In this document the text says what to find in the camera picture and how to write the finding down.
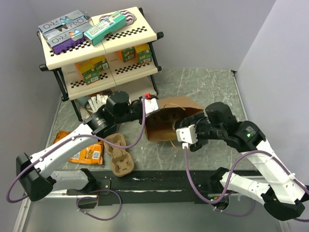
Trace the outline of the brown paper bag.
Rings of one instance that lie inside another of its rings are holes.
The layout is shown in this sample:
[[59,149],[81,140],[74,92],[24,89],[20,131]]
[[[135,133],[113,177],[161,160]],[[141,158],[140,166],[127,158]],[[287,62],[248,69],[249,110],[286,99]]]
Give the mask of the brown paper bag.
[[173,123],[203,112],[203,107],[187,96],[159,99],[158,105],[159,110],[149,115],[145,122],[145,135],[151,142],[176,140]]

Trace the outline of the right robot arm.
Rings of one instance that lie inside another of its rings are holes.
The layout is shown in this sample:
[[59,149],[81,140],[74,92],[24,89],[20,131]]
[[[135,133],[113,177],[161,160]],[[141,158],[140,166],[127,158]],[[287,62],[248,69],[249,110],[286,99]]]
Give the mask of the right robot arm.
[[[251,121],[237,121],[230,107],[222,102],[208,105],[205,112],[172,124],[177,140],[185,152],[197,151],[209,140],[222,140],[236,149],[241,157],[231,169],[219,168],[211,176],[211,187],[220,196],[215,200],[205,198],[195,186],[190,171],[188,181],[195,194],[217,210],[217,204],[227,197],[227,191],[239,193],[259,202],[266,211],[280,221],[305,222],[300,216],[305,210],[303,203],[309,199],[308,186],[301,183],[281,162],[259,127]],[[259,183],[234,173],[236,165],[247,158],[264,177]]]

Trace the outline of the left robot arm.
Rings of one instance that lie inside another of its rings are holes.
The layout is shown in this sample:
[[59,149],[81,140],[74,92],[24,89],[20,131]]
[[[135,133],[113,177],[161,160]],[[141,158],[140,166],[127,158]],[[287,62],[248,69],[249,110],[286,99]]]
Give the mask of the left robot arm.
[[139,120],[144,127],[147,104],[145,96],[129,102],[126,92],[116,92],[107,99],[105,105],[63,139],[32,155],[18,156],[15,182],[20,182],[25,191],[22,198],[34,202],[52,191],[63,189],[92,193],[96,179],[89,170],[56,172],[56,169],[83,149],[105,141],[107,136],[116,132],[120,123]]

